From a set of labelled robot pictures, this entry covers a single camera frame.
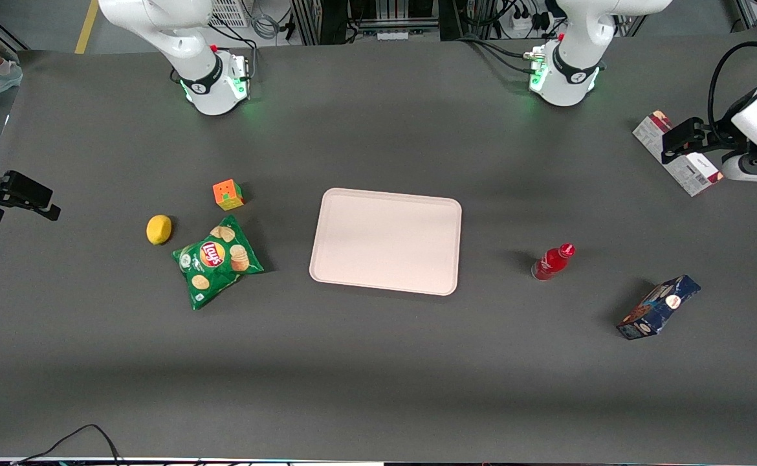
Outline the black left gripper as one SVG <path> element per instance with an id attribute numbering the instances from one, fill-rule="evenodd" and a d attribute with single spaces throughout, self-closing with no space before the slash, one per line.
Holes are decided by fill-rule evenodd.
<path id="1" fill-rule="evenodd" d="M 661 163 L 671 163 L 687 153 L 734 151 L 741 147 L 741 133 L 731 124 L 705 124 L 699 117 L 687 118 L 676 127 L 677 138 L 662 137 Z M 695 148 L 695 140 L 700 140 Z"/>

